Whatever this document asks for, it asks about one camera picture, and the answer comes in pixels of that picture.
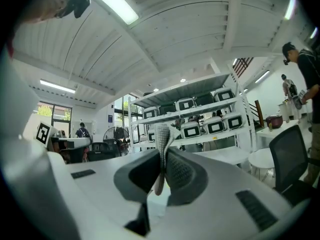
black office chair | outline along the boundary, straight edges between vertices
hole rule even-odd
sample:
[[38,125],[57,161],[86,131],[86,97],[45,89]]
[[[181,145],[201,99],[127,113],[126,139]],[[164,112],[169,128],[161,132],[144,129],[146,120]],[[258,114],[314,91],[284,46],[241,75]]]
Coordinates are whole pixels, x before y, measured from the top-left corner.
[[92,150],[88,151],[87,159],[89,162],[107,160],[120,157],[119,152],[114,150],[113,146],[109,146],[104,142],[92,143]]
[[313,197],[319,191],[299,180],[308,164],[320,166],[320,160],[307,156],[306,146],[298,125],[288,128],[269,144],[275,169],[275,190],[292,205]]

doorway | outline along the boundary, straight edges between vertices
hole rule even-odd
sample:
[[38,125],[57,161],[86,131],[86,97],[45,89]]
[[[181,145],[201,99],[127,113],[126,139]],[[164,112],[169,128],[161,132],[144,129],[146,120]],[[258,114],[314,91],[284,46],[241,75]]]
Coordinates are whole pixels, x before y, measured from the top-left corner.
[[70,121],[60,120],[60,119],[53,119],[53,127],[58,130],[63,130],[65,136],[70,138]]

sign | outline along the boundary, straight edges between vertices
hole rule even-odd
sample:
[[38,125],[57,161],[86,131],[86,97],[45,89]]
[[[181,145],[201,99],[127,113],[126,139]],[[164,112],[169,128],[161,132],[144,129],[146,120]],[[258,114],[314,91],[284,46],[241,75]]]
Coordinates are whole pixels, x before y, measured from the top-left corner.
[[108,115],[108,123],[112,123],[113,122],[113,116],[112,114]]

ceiling light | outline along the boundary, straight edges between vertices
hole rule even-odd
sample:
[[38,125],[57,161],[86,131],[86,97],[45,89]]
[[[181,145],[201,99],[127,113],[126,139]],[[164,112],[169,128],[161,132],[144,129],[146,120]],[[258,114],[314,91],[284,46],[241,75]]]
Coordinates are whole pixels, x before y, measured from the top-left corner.
[[317,27],[315,27],[315,29],[314,29],[313,33],[312,33],[312,34],[311,34],[311,36],[310,36],[310,39],[314,38],[314,37],[315,37],[315,35],[317,34],[317,32],[318,32],[318,28],[317,28]]
[[106,3],[116,14],[119,15],[123,21],[130,25],[135,22],[139,17],[135,11],[125,0],[102,0]]
[[259,77],[259,79],[257,81],[255,81],[255,83],[258,83],[262,78],[264,78],[266,75],[269,74],[269,70],[267,72],[265,72],[262,76]]
[[296,0],[290,0],[288,8],[286,9],[286,13],[285,13],[285,16],[284,16],[284,18],[286,20],[290,20],[293,12],[295,10],[295,7],[296,7]]
[[59,90],[65,91],[65,92],[72,93],[72,94],[74,94],[76,92],[76,90],[74,90],[74,89],[66,88],[61,85],[57,85],[55,83],[48,82],[48,81],[45,81],[42,79],[40,80],[40,84],[45,85],[45,86],[50,86],[52,88],[56,88],[56,89],[59,89]]

metal shelf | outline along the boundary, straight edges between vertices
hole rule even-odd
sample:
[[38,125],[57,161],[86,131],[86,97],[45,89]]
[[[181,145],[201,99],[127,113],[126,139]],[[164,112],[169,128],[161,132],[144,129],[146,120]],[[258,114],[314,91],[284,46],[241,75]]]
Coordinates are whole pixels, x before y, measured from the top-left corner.
[[226,108],[226,107],[232,105],[233,103],[235,103],[236,101],[239,101],[239,100],[240,100],[239,97],[230,98],[227,100],[211,103],[208,105],[192,107],[192,108],[182,110],[182,111],[171,112],[171,113],[159,115],[156,117],[150,117],[147,119],[137,120],[137,121],[132,122],[131,124],[132,125],[155,124],[155,123],[161,123],[161,122],[175,120],[178,118],[187,118],[187,117],[191,117],[191,116],[195,116],[195,115],[208,113],[211,111],[221,110],[223,108]]
[[[245,125],[238,129],[223,131],[216,134],[204,134],[204,135],[193,137],[193,138],[176,139],[171,143],[170,146],[179,147],[182,145],[199,144],[199,143],[202,144],[204,142],[216,141],[216,140],[224,139],[234,135],[238,135],[240,133],[248,132],[249,130],[250,130],[249,127]],[[155,148],[156,144],[154,142],[142,141],[140,143],[133,144],[133,146],[135,148]]]
[[130,104],[135,104],[143,108],[156,107],[169,103],[173,104],[180,99],[210,93],[221,88],[229,75],[229,73],[217,73],[195,80],[185,81],[142,98],[132,100]]

